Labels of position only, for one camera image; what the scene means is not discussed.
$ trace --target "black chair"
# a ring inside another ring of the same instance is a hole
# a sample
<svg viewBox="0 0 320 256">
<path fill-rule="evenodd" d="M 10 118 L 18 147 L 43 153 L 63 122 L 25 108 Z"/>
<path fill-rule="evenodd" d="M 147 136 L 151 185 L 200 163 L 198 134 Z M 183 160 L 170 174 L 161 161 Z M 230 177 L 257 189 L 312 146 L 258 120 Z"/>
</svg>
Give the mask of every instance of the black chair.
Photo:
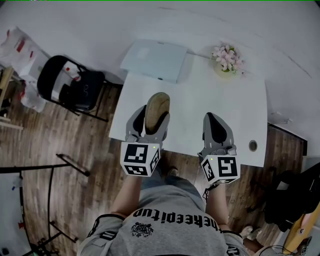
<svg viewBox="0 0 320 256">
<path fill-rule="evenodd" d="M 320 202 L 320 163 L 300 174 L 287 170 L 277 175 L 275 167 L 270 171 L 273 171 L 270 187 L 251 182 L 251 185 L 264 189 L 265 194 L 261 201 L 256 206 L 249 207 L 247 212 L 253 212 L 265 202 L 265 222 L 274 223 L 282 232 L 286 232 L 302 215 L 312 213 Z"/>
<path fill-rule="evenodd" d="M 70 85 L 64 84 L 59 93 L 59 101 L 55 101 L 51 98 L 51 94 L 56 79 L 67 62 L 71 62 L 77 66 L 80 79 L 73 79 Z M 61 105 L 76 115 L 79 115 L 77 113 L 82 113 L 108 122 L 107 119 L 98 117 L 98 111 L 106 90 L 106 85 L 117 86 L 118 84 L 107 81 L 104 73 L 100 71 L 91 71 L 65 56 L 57 55 L 51 57 L 44 65 L 38 78 L 37 89 L 42 98 Z M 90 111 L 96 106 L 102 87 L 104 88 L 97 105 L 96 114 L 92 115 Z"/>
</svg>

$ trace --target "potted plant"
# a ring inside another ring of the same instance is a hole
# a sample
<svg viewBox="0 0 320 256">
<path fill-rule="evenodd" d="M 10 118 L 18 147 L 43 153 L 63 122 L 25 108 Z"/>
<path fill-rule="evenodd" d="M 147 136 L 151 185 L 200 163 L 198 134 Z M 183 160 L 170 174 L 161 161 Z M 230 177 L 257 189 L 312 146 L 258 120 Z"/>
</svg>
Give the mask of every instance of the potted plant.
<svg viewBox="0 0 320 256">
<path fill-rule="evenodd" d="M 214 71 L 222 78 L 229 78 L 232 75 L 242 73 L 244 61 L 234 47 L 224 44 L 220 47 L 214 47 L 211 53 L 212 58 L 216 61 Z"/>
</svg>

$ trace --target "shoe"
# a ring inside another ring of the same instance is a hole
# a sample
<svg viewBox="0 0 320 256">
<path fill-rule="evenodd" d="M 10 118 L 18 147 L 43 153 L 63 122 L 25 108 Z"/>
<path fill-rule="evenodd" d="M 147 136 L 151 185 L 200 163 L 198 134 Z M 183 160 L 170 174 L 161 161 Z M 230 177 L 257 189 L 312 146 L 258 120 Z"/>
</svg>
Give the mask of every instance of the shoe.
<svg viewBox="0 0 320 256">
<path fill-rule="evenodd" d="M 170 97 L 164 92 L 154 94 L 145 108 L 145 133 L 154 134 L 170 110 Z"/>
<path fill-rule="evenodd" d="M 171 167 L 167 174 L 167 176 L 176 176 L 176 177 L 178 175 L 179 175 L 179 171 L 176 167 Z"/>
<path fill-rule="evenodd" d="M 255 231 L 250 233 L 246 238 L 248 238 L 249 240 L 255 240 L 261 234 L 261 232 L 262 232 L 262 228 L 257 228 Z"/>
<path fill-rule="evenodd" d="M 242 229 L 240 236 L 242 236 L 242 239 L 245 239 L 251 232 L 254 230 L 252 226 L 246 226 L 244 229 Z"/>
</svg>

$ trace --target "white cube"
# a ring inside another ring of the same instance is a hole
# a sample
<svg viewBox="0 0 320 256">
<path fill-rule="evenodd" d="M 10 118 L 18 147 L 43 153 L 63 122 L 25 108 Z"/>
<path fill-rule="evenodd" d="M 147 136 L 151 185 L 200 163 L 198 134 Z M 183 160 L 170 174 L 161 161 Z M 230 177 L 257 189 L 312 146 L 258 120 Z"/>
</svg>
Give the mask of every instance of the white cube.
<svg viewBox="0 0 320 256">
<path fill-rule="evenodd" d="M 159 144 L 122 142 L 120 164 L 127 175 L 150 177 L 160 160 Z"/>
<path fill-rule="evenodd" d="M 228 184 L 240 178 L 236 155 L 207 155 L 201 166 L 210 184 Z"/>
</svg>

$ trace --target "flower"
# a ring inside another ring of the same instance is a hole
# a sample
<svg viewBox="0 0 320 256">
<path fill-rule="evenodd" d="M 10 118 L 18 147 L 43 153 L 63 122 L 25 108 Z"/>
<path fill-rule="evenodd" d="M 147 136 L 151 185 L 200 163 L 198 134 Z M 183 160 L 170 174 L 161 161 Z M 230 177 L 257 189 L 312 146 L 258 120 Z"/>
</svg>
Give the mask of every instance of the flower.
<svg viewBox="0 0 320 256">
<path fill-rule="evenodd" d="M 215 46 L 211 54 L 215 61 L 221 64 L 224 72 L 236 73 L 243 68 L 244 62 L 240 59 L 240 55 L 228 44 Z"/>
</svg>

